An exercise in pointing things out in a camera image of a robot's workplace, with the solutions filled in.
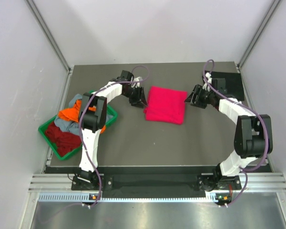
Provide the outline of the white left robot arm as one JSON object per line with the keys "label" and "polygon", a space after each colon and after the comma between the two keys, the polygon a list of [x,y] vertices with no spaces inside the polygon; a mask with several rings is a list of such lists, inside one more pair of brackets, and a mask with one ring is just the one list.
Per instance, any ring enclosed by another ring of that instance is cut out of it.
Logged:
{"label": "white left robot arm", "polygon": [[82,158],[78,178],[88,189],[101,186],[100,174],[97,171],[97,151],[101,130],[106,124],[108,103],[122,95],[128,98],[131,106],[147,107],[144,88],[141,86],[144,81],[142,77],[135,77],[132,72],[123,70],[119,77],[110,80],[99,90],[82,96],[79,111]]}

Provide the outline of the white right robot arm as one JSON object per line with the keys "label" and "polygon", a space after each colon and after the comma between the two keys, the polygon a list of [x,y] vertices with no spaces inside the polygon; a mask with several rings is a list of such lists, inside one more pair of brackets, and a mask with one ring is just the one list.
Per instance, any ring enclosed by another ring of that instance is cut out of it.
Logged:
{"label": "white right robot arm", "polygon": [[212,182],[217,188],[223,189],[234,183],[242,172],[253,172],[260,168],[261,163],[254,168],[248,168],[248,165],[257,159],[264,162],[272,152],[270,116],[256,113],[233,95],[227,94],[224,79],[208,76],[204,85],[197,84],[184,102],[203,109],[211,105],[236,126],[232,153],[213,171]]}

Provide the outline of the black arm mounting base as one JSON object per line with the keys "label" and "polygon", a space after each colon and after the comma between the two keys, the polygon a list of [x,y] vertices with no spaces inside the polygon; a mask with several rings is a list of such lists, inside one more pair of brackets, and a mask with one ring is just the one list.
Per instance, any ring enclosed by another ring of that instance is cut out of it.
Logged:
{"label": "black arm mounting base", "polygon": [[238,175],[225,177],[218,166],[99,167],[102,189],[188,187],[191,190],[240,190]]}

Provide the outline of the pink t-shirt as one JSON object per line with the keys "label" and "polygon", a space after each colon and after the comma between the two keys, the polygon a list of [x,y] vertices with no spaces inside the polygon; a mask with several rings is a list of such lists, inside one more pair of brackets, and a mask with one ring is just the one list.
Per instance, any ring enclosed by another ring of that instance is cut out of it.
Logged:
{"label": "pink t-shirt", "polygon": [[184,122],[186,91],[152,86],[148,93],[148,106],[144,109],[147,121],[181,125]]}

